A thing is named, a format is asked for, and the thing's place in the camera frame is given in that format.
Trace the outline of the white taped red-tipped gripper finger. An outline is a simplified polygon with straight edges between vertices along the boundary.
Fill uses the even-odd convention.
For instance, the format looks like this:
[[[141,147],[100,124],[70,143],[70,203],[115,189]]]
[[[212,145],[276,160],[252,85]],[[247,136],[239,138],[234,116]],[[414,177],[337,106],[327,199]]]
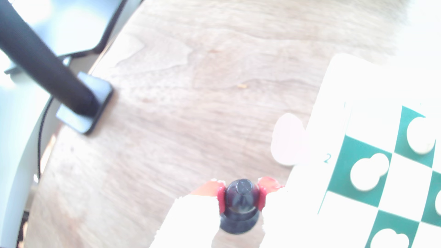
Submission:
[[[258,179],[264,237],[260,248],[325,248],[331,234],[310,209],[302,192],[286,187],[271,177]]]
[[[224,211],[225,181],[209,180],[175,199],[150,248],[210,248]]]

